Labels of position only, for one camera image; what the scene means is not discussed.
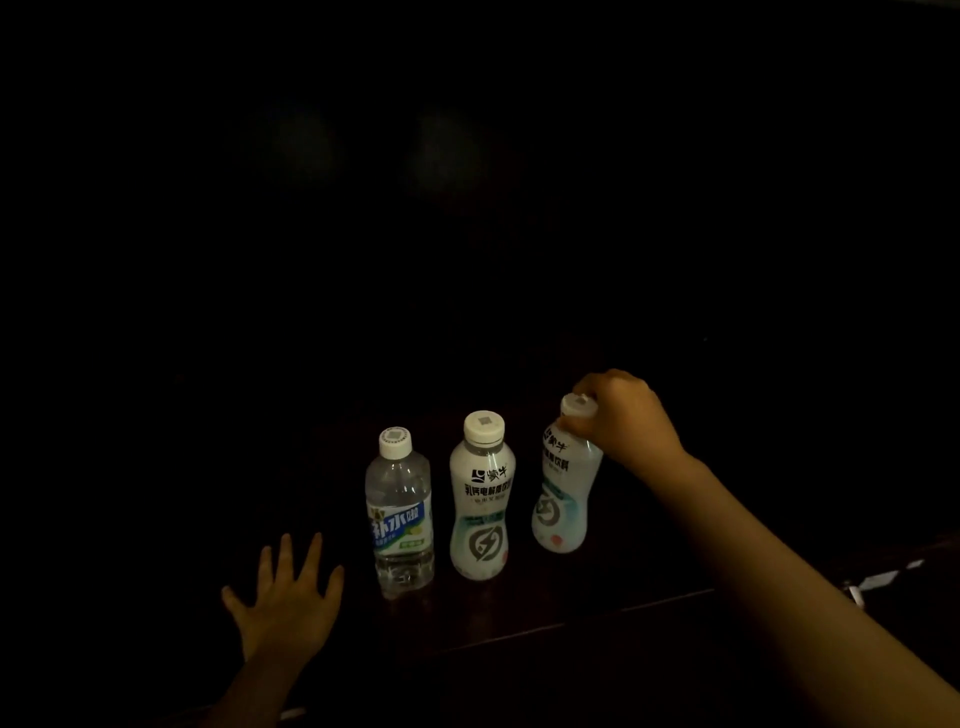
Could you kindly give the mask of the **clear blue-label water bottle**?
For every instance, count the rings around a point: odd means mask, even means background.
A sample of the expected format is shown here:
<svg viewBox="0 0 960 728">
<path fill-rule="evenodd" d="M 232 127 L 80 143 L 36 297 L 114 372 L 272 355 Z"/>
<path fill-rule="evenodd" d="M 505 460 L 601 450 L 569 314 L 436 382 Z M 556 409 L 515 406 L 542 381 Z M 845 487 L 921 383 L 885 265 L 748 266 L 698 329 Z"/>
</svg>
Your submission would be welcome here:
<svg viewBox="0 0 960 728">
<path fill-rule="evenodd" d="M 402 426 L 384 429 L 365 478 L 366 519 L 381 594 L 393 601 L 435 575 L 431 467 Z"/>
</svg>

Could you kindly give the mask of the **white drink bottle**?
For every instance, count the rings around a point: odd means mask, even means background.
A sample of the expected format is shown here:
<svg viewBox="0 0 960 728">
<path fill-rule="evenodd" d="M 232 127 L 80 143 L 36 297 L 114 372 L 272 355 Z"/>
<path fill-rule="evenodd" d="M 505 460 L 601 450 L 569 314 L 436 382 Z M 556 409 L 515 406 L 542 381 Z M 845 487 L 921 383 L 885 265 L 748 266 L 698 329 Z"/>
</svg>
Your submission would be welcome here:
<svg viewBox="0 0 960 728">
<path fill-rule="evenodd" d="M 542 434 L 541 491 L 532 532 L 547 551 L 577 551 L 586 538 L 590 493 L 604 453 L 590 440 L 562 430 L 557 421 Z"/>
<path fill-rule="evenodd" d="M 462 441 L 449 458 L 455 512 L 450 558 L 455 570 L 472 581 L 497 577 L 509 556 L 506 513 L 517 459 L 505 432 L 498 413 L 474 411 L 464 418 Z"/>
</svg>

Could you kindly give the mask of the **person's right hand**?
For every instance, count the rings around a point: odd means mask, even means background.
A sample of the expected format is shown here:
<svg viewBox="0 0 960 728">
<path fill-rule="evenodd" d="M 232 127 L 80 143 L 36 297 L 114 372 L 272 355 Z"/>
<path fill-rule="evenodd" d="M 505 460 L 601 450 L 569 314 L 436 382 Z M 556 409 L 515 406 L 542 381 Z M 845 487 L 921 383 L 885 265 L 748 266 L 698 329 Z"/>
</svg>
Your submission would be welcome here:
<svg viewBox="0 0 960 728">
<path fill-rule="evenodd" d="M 592 399 L 596 411 L 590 417 L 562 415 L 559 429 L 594 443 L 647 484 L 665 482 L 693 461 L 644 380 L 624 370 L 594 372 L 573 392 Z"/>
</svg>

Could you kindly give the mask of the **person's left hand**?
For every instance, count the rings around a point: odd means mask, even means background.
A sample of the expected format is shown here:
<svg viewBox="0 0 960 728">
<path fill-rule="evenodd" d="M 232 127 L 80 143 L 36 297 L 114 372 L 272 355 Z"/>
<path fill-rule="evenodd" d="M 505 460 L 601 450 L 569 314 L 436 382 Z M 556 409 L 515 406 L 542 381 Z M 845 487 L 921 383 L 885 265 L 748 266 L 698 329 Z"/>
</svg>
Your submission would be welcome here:
<svg viewBox="0 0 960 728">
<path fill-rule="evenodd" d="M 238 629 L 242 656 L 246 663 L 263 650 L 299 651 L 312 658 L 325 646 L 339 613 L 326 613 L 320 584 L 323 555 L 323 534 L 315 533 L 308 545 L 295 582 L 282 594 L 276 594 L 277 557 L 270 545 L 262 548 L 256 571 L 256 594 L 251 605 L 255 611 L 253 624 Z"/>
</svg>

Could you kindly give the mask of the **white paper strip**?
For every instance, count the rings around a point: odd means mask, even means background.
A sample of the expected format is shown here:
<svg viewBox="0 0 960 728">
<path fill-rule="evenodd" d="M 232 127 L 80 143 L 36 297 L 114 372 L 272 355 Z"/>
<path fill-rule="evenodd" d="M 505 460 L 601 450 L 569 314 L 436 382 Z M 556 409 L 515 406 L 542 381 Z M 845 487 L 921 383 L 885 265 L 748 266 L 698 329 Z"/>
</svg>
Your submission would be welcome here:
<svg viewBox="0 0 960 728">
<path fill-rule="evenodd" d="M 868 575 L 859 580 L 847 579 L 841 585 L 841 591 L 861 609 L 865 609 L 864 595 L 866 593 L 891 586 L 900 575 L 918 570 L 926 561 L 926 559 L 917 559 L 908 562 L 903 567 Z"/>
</svg>

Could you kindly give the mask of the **person's left forearm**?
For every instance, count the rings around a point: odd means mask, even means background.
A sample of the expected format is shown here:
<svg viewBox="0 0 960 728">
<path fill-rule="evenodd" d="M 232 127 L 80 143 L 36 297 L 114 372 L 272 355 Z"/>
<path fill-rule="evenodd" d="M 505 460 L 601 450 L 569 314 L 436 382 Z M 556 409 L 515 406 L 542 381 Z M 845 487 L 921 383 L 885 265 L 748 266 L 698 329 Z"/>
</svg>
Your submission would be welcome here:
<svg viewBox="0 0 960 728">
<path fill-rule="evenodd" d="M 311 659 L 300 651 L 258 652 L 198 728 L 279 728 L 286 700 Z"/>
</svg>

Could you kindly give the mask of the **person's right forearm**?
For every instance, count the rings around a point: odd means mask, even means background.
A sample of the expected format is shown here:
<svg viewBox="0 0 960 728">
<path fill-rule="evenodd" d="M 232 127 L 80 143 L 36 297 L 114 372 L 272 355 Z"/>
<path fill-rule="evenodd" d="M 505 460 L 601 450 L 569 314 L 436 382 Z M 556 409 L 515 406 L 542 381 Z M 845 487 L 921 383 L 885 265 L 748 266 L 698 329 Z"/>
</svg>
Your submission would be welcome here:
<svg viewBox="0 0 960 728">
<path fill-rule="evenodd" d="M 672 515 L 830 728 L 960 728 L 960 692 L 746 509 L 683 449 L 630 469 Z"/>
</svg>

